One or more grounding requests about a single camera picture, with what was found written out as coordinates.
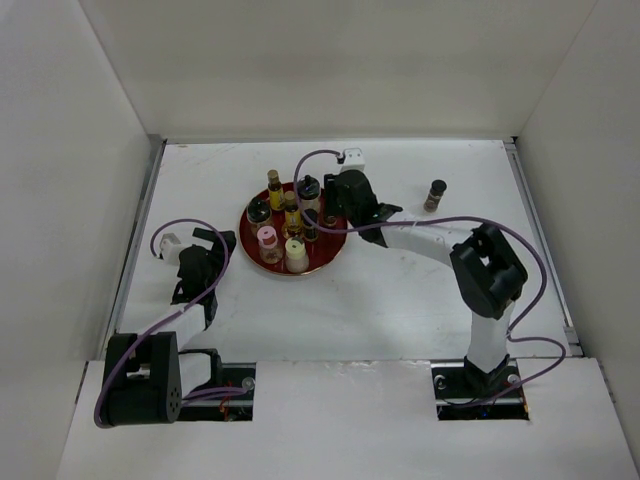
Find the yellow cap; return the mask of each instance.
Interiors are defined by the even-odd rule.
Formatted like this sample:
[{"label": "yellow cap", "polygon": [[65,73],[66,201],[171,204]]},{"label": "yellow cap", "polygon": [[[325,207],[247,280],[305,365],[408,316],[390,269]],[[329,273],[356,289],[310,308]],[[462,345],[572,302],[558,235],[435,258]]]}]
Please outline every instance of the yellow cap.
[{"label": "yellow cap", "polygon": [[287,240],[287,243],[284,244],[284,249],[287,251],[287,257],[292,260],[298,260],[307,253],[304,242],[300,237],[293,237]]}]

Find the round tray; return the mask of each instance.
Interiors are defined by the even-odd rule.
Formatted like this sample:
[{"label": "round tray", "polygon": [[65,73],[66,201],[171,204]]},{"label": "round tray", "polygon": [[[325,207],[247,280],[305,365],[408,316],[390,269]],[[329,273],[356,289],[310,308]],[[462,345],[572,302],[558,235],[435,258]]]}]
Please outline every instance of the round tray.
[{"label": "round tray", "polygon": [[[293,182],[283,183],[282,187],[285,192],[293,191]],[[263,190],[260,192],[258,197],[265,200],[269,203],[269,191]],[[324,190],[320,195],[320,203],[322,208],[324,208]],[[273,212],[273,223],[278,233],[278,242],[284,248],[284,242],[286,239],[282,235],[282,225],[284,224],[284,211],[282,212]],[[338,217],[338,221],[335,225],[335,228],[347,228],[347,221],[344,217]],[[302,273],[291,273],[287,270],[287,267],[284,263],[284,257],[281,261],[276,264],[269,265],[264,263],[260,258],[260,247],[258,245],[258,240],[251,234],[251,226],[249,225],[249,220],[247,220],[247,209],[245,208],[242,212],[242,217],[240,218],[240,228],[239,228],[239,237],[240,244],[244,249],[247,256],[258,265],[263,270],[267,272],[275,273],[276,275],[289,275],[289,276],[299,276],[299,275],[307,275],[311,272],[315,272],[316,270],[321,269],[325,265],[328,265],[342,250],[344,246],[344,242],[347,240],[346,234],[330,234],[318,232],[318,240],[315,242],[307,242],[305,241],[305,245],[307,247],[307,254],[309,255],[309,268],[306,272]]]}]

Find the black lid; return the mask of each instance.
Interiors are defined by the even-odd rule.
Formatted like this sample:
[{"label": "black lid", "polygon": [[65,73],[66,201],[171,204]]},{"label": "black lid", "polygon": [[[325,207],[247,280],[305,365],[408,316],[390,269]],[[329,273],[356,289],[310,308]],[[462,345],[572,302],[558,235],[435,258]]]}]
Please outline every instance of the black lid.
[{"label": "black lid", "polygon": [[444,193],[446,189],[447,182],[445,182],[444,180],[434,180],[431,183],[431,190],[433,190],[434,193]]},{"label": "black lid", "polygon": [[[316,212],[313,208],[307,208],[304,213],[307,214],[307,217],[309,217],[311,220],[313,220],[313,223],[318,223],[318,212]],[[305,226],[307,227],[313,227],[313,225],[311,225],[309,222],[307,222],[307,219],[304,218],[304,215],[302,216],[302,223],[305,224]]]},{"label": "black lid", "polygon": [[261,223],[271,216],[271,208],[260,197],[255,197],[247,206],[247,218],[253,223]]},{"label": "black lid", "polygon": [[303,200],[313,200],[320,195],[320,182],[311,175],[298,180],[298,195]]}]

